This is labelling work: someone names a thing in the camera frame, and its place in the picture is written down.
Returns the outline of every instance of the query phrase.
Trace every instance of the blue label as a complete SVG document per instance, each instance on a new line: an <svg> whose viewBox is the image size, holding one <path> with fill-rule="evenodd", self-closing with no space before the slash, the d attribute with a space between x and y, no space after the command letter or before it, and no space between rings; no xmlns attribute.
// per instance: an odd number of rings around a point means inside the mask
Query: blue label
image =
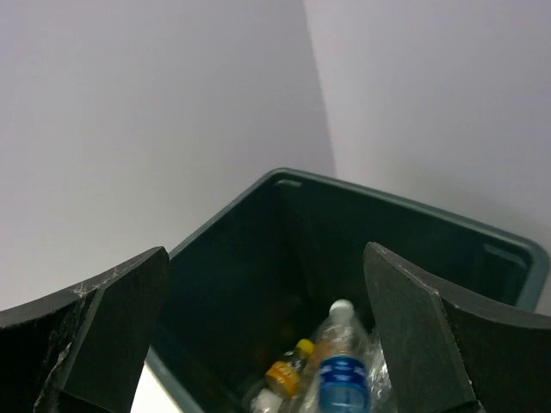
<svg viewBox="0 0 551 413"><path fill-rule="evenodd" d="M323 391L334 385L354 387L368 396L368 381L365 365L348 355L336 355L321 362L319 389Z"/></svg>

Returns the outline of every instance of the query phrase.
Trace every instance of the white wall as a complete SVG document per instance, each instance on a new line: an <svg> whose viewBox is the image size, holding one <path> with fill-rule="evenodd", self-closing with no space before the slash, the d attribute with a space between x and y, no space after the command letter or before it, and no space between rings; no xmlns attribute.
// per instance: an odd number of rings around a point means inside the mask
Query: white wall
<svg viewBox="0 0 551 413"><path fill-rule="evenodd" d="M0 2L0 310L332 174L294 0Z"/></svg>
<svg viewBox="0 0 551 413"><path fill-rule="evenodd" d="M305 4L337 175L551 251L551 3Z"/></svg>

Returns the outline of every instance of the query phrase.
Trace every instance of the bottle label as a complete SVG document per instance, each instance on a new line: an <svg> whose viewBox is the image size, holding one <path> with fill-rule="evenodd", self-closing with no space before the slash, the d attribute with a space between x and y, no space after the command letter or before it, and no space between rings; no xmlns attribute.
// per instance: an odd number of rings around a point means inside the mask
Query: bottle label
<svg viewBox="0 0 551 413"><path fill-rule="evenodd" d="M338 385L354 387L368 399L368 381L365 365L349 355L335 355L321 362L319 367L319 389Z"/></svg>
<svg viewBox="0 0 551 413"><path fill-rule="evenodd" d="M266 375L277 380L285 388L289 396L293 396L296 393L300 376L288 363L276 361Z"/></svg>

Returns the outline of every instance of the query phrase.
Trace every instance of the yellow bottle cap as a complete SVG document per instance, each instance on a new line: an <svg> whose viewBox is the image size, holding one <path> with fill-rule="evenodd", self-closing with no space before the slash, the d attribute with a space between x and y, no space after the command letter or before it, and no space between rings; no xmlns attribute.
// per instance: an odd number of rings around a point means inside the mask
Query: yellow bottle cap
<svg viewBox="0 0 551 413"><path fill-rule="evenodd" d="M302 351L308 354L309 357L312 355L315 346L313 345L313 342L307 340L306 338L303 338L302 340L297 342L296 347L300 348Z"/></svg>

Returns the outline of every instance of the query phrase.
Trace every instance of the small bottle with yellow cap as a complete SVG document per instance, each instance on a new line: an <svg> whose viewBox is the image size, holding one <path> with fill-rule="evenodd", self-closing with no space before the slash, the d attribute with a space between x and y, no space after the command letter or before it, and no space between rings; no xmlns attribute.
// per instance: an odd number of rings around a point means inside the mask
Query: small bottle with yellow cap
<svg viewBox="0 0 551 413"><path fill-rule="evenodd" d="M291 398L296 393L300 374L313 353L314 345L303 338L293 351L285 353L266 373L270 389L281 398Z"/></svg>

